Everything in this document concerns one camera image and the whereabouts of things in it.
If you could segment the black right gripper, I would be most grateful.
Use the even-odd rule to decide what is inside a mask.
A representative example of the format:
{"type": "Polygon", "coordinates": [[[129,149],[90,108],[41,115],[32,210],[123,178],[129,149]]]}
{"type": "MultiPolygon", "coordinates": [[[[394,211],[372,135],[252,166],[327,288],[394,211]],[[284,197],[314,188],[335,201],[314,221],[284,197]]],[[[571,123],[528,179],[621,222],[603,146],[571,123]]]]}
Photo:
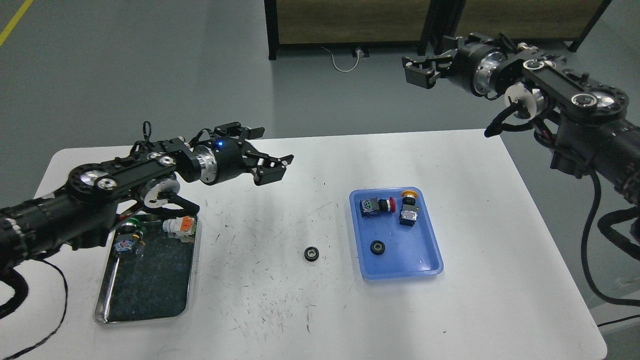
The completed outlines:
{"type": "Polygon", "coordinates": [[[522,63],[515,58],[517,46],[510,38],[479,32],[443,35],[439,50],[439,55],[422,61],[402,57],[408,84],[432,89],[438,80],[446,79],[471,95],[493,101],[522,78],[522,63]]]}

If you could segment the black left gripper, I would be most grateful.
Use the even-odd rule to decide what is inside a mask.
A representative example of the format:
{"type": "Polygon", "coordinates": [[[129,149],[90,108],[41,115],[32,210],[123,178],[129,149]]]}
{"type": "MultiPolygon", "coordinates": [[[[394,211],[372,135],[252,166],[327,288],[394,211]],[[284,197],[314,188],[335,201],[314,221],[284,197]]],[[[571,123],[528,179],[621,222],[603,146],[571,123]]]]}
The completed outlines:
{"type": "Polygon", "coordinates": [[[213,139],[196,142],[193,148],[199,164],[199,180],[211,186],[251,174],[256,186],[279,182],[295,157],[293,154],[272,157],[256,150],[249,141],[262,138],[265,130],[241,123],[215,127],[213,139]]]}

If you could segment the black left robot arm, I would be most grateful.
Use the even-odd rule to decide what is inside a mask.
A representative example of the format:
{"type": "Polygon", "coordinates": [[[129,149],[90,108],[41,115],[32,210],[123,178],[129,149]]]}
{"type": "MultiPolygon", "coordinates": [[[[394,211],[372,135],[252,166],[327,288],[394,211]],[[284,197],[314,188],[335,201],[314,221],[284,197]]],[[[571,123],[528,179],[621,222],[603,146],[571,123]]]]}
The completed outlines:
{"type": "Polygon", "coordinates": [[[179,196],[176,176],[213,186],[251,174],[256,186],[279,182],[294,155],[271,156],[254,148],[265,128],[239,122],[204,128],[184,137],[152,141],[152,126],[142,124],[143,139],[127,156],[73,168],[66,182],[46,196],[2,208],[0,215],[1,282],[14,291],[1,305],[1,317],[26,300],[29,286],[16,267],[25,261],[44,264],[69,245],[73,250],[106,245],[108,235],[139,212],[162,217],[194,216],[201,209],[179,196]]]}

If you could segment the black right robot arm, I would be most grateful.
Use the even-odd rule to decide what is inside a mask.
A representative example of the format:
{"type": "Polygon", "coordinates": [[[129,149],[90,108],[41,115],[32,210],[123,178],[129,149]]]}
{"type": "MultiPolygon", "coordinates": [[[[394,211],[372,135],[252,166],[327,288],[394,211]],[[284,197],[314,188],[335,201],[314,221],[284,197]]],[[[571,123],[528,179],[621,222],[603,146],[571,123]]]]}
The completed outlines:
{"type": "Polygon", "coordinates": [[[639,127],[627,121],[629,98],[622,89],[569,66],[562,55],[514,43],[505,34],[477,32],[442,39],[444,50],[423,60],[402,58],[409,84],[432,89],[446,79],[505,109],[484,136],[532,131],[551,152],[550,168],[592,180],[594,198],[583,226],[580,257],[591,291],[610,305],[638,307],[639,301],[603,293],[588,263],[592,226],[619,250],[639,259],[639,127]]]}

